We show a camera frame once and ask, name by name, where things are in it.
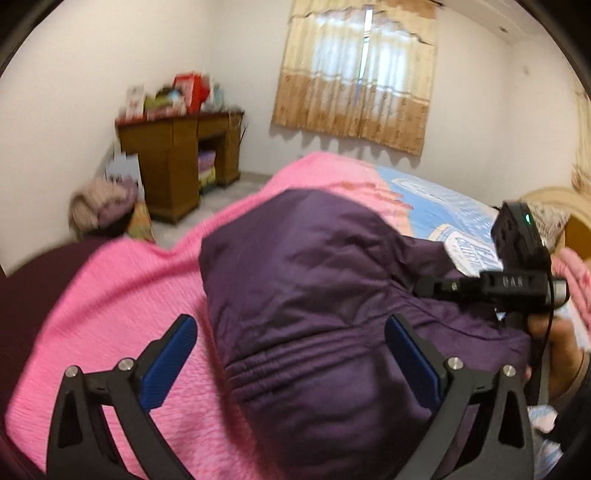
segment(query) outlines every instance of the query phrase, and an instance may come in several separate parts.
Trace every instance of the curtain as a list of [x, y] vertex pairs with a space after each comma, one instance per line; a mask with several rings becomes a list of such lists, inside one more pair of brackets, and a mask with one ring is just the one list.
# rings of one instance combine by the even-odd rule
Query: curtain
[[[367, 7], [374, 9], [370, 32]], [[434, 19], [427, 0], [295, 0], [273, 123], [420, 155]]]
[[374, 17], [356, 118], [359, 137], [420, 155], [423, 151], [435, 47]]
[[573, 168], [572, 182], [577, 192], [591, 195], [591, 101], [581, 84], [574, 75], [574, 94], [579, 114], [579, 147]]
[[273, 122], [349, 136], [364, 37], [365, 10], [294, 17]]

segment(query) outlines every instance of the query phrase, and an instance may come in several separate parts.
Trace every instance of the person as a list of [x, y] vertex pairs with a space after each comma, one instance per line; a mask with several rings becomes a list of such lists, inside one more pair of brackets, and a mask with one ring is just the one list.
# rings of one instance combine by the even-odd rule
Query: person
[[[531, 316], [530, 335], [544, 339], [548, 321], [545, 316]], [[548, 344], [551, 352], [548, 393], [550, 405], [558, 412], [548, 438], [559, 443], [565, 452], [591, 421], [590, 355], [579, 348], [573, 324], [564, 318], [554, 319]]]

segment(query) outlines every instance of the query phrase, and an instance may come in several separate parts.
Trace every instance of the purple jacket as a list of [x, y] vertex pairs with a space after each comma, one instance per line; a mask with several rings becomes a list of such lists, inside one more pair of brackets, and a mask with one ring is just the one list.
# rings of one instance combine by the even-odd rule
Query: purple jacket
[[235, 400], [290, 480], [381, 480], [416, 449], [430, 413], [385, 345], [393, 313], [471, 368], [525, 371], [528, 337], [490, 306], [410, 293], [460, 276], [443, 244], [341, 197], [289, 190], [206, 238], [200, 263]]

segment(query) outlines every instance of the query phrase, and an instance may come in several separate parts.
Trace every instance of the desk drawer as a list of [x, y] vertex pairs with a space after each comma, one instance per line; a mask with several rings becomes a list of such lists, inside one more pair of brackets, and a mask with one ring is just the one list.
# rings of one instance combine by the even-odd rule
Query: desk drawer
[[156, 148], [163, 150], [173, 144], [171, 122], [155, 122], [153, 124], [133, 125], [119, 129], [121, 149], [128, 154]]
[[228, 130], [228, 117], [199, 120], [199, 139], [224, 135]]
[[181, 118], [173, 120], [174, 145], [197, 142], [197, 119]]

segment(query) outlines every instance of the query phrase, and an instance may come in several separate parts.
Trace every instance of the hand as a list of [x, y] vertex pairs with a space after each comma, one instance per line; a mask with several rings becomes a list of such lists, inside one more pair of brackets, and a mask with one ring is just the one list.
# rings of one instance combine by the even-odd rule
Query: hand
[[[528, 319], [530, 335], [543, 341], [548, 329], [549, 316], [532, 315]], [[548, 346], [550, 348], [550, 401], [565, 394], [576, 380], [583, 365], [584, 352], [577, 345], [572, 322], [554, 317]]]

